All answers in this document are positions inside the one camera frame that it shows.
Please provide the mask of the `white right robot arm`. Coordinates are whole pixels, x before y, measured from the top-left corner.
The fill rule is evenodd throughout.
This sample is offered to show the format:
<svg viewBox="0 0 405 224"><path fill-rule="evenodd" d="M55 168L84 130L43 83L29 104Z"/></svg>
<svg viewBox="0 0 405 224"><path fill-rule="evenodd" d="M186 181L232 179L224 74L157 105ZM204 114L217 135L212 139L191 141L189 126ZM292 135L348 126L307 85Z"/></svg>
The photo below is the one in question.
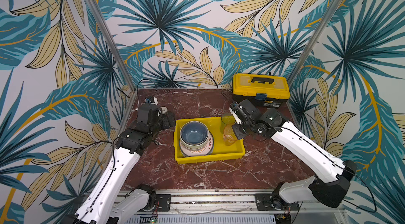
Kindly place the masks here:
<svg viewBox="0 0 405 224"><path fill-rule="evenodd" d="M343 161L321 148L276 109L261 113L245 99L231 103L229 111L236 121L232 129L239 140L248 135L270 138L314 173L308 179L279 183L268 201L272 208L284 210L299 201L317 201L330 208L341 204L357 169L353 161Z"/></svg>

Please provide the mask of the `clear drinking glass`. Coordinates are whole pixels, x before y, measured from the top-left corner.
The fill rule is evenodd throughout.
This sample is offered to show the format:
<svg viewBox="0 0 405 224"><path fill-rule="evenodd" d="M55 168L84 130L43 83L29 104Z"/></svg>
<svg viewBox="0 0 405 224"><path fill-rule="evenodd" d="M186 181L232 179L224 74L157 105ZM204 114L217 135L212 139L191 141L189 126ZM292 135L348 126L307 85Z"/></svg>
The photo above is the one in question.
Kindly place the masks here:
<svg viewBox="0 0 405 224"><path fill-rule="evenodd" d="M231 124L226 125L223 130L223 140L226 146L231 146L239 141L237 136L233 131L233 126Z"/></svg>

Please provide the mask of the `blue textured plastic cup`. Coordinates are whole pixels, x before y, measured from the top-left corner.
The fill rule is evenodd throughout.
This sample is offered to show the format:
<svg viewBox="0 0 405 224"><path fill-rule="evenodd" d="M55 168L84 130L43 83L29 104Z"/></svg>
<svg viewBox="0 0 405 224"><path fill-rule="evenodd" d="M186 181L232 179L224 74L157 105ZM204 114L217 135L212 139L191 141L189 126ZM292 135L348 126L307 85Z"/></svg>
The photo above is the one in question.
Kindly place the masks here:
<svg viewBox="0 0 405 224"><path fill-rule="evenodd" d="M231 113L223 114L221 116L220 131L223 132L227 125L233 125L235 122L235 118Z"/></svg>

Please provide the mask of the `yellow plastic bin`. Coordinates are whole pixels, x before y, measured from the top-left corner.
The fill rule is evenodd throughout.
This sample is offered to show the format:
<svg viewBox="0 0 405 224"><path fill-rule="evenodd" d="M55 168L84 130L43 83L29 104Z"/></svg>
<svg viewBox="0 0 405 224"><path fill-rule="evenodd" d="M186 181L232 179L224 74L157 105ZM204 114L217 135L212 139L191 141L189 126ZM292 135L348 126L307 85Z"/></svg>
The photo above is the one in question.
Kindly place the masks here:
<svg viewBox="0 0 405 224"><path fill-rule="evenodd" d="M212 153L208 155L186 157L180 150L180 129L191 121L199 121L205 124L213 136ZM237 140L236 143L227 146L223 141L223 130L221 129L221 117L206 117L196 119L178 119L174 132L175 160L178 164L223 161L242 158L246 151L244 140Z"/></svg>

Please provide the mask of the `dark blue bowl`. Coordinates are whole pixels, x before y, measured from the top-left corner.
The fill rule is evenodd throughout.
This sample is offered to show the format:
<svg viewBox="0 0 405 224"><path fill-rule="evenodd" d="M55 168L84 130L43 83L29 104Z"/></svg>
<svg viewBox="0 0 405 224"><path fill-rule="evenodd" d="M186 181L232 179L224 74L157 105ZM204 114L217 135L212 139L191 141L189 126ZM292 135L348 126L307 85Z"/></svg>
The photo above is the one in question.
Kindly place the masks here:
<svg viewBox="0 0 405 224"><path fill-rule="evenodd" d="M193 147L205 143L208 139L208 134L208 127L198 121L187 122L180 130L182 143Z"/></svg>

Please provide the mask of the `pale green bowl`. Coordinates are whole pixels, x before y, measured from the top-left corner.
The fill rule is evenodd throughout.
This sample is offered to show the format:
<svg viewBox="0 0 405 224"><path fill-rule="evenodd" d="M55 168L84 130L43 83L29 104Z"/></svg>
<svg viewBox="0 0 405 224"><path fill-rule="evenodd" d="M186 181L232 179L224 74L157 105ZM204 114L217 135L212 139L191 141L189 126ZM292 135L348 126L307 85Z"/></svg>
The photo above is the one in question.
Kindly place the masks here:
<svg viewBox="0 0 405 224"><path fill-rule="evenodd" d="M179 141L181 148L188 150L188 151L200 151L208 145L208 142L209 142L208 139L198 142L197 144L187 143L187 142L183 141L182 139L180 139L180 141Z"/></svg>

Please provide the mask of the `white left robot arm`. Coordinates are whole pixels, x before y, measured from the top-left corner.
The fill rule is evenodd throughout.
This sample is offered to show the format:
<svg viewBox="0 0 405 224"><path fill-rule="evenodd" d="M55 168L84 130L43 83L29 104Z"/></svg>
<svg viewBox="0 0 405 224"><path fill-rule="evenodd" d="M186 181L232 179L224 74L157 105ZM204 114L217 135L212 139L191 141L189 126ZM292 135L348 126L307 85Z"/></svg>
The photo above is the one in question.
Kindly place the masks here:
<svg viewBox="0 0 405 224"><path fill-rule="evenodd" d="M119 204L115 200L130 171L158 134L176 125L175 114L166 107L144 103L138 108L135 125L121 132L113 144L111 160L83 204L63 224L124 224L140 210L157 208L156 190L140 184Z"/></svg>

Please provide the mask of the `white plate orange sunburst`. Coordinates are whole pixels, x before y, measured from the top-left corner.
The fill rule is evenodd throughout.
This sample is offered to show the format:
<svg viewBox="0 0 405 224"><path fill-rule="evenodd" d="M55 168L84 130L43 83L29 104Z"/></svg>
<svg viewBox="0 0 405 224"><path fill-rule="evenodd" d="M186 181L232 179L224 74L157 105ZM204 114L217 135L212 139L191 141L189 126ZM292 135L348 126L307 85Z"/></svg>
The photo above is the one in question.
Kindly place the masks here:
<svg viewBox="0 0 405 224"><path fill-rule="evenodd" d="M190 150L180 143L180 150L185 157L210 155L214 150L214 138L212 134L209 133L206 143L198 150Z"/></svg>

